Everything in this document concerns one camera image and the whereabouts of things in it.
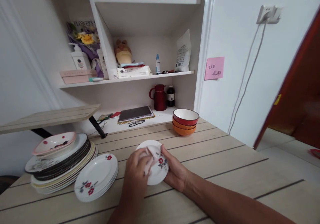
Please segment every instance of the red door frame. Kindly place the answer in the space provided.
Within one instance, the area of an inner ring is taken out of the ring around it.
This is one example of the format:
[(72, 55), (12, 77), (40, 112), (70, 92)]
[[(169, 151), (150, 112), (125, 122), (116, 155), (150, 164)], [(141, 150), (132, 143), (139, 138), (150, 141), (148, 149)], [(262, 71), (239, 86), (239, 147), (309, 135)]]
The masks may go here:
[[(292, 65), (287, 73), (287, 76), (282, 84), (282, 87), (281, 87), (278, 95), (281, 94), (282, 96), (284, 96), (286, 94), (287, 90), (289, 89), (289, 86), (290, 86), (290, 83), (293, 79), (293, 76), (294, 76), (298, 66), (301, 64), (301, 60), (302, 60), (303, 56), (305, 55), (306, 50), (308, 49), (308, 47), (312, 41), (312, 38), (313, 38), (314, 34), (316, 33), (317, 29), (319, 28), (319, 26), (320, 26), (320, 9), (318, 9), (318, 12), (317, 12), (312, 24), (311, 24), (306, 36), (305, 36), (297, 54), (296, 54), (296, 57), (295, 57)], [(277, 105), (272, 106), (266, 120), (264, 121), (264, 124), (261, 128), (261, 131), (260, 131), (260, 133), (254, 143), (254, 146), (253, 146), (253, 148), (255, 150), (257, 149), (257, 147), (258, 147), (258, 145), (264, 135), (264, 132), (266, 131), (268, 125), (270, 124), (273, 116), (276, 114), (277, 107), (278, 107)]]

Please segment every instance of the dish towel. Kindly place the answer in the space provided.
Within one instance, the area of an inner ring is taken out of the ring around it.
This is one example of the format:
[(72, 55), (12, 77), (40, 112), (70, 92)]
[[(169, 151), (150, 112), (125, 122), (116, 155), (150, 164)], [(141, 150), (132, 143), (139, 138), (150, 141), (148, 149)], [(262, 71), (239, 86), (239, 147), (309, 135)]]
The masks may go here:
[(146, 166), (144, 167), (144, 174), (147, 175), (148, 174), (148, 171), (149, 169), (157, 163), (157, 154), (153, 151), (154, 148), (153, 147), (146, 147), (146, 152), (143, 152), (140, 154), (139, 156), (139, 160), (145, 156), (151, 156), (151, 160), (147, 162)]

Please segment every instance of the wooden table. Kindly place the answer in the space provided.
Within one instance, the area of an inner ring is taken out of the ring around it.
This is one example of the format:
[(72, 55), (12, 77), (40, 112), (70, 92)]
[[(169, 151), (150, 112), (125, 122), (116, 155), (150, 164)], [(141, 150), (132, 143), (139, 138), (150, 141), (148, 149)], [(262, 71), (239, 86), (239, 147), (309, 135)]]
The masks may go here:
[[(296, 223), (320, 223), (320, 191), (280, 165), (200, 119), (196, 132), (178, 136), (171, 123), (111, 133), (92, 141), (99, 153), (112, 153), (119, 173), (99, 199), (83, 203), (73, 185), (51, 195), (38, 194), (24, 174), (0, 195), (2, 223), (106, 224), (117, 206), (126, 159), (145, 140), (158, 140), (189, 170), (206, 180), (254, 198)], [(164, 182), (149, 186), (137, 223), (213, 223), (182, 193)]]
[(61, 125), (71, 122), (84, 121), (89, 119), (102, 138), (107, 134), (103, 132), (93, 114), (101, 104), (86, 105), (76, 108), (37, 112), (16, 121), (0, 126), (0, 134), (31, 130), (43, 138), (52, 136), (44, 127)]

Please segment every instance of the yellow tape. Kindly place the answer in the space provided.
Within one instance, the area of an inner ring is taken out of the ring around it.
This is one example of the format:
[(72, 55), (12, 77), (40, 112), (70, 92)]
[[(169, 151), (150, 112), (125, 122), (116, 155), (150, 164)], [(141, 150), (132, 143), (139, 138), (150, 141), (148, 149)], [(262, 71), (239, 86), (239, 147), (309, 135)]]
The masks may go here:
[(281, 96), (282, 96), (282, 94), (278, 95), (278, 97), (277, 97), (277, 99), (276, 99), (276, 101), (274, 102), (273, 105), (277, 105), (279, 103)]

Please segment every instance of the wall socket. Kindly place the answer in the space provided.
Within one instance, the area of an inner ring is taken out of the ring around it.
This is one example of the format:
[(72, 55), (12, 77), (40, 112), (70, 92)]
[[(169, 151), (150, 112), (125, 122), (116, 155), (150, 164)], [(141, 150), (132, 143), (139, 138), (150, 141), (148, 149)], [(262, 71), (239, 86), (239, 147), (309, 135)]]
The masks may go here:
[(257, 19), (257, 24), (263, 24), (267, 21), (267, 24), (279, 23), (281, 19), (281, 12), (283, 7), (266, 6), (262, 5)]

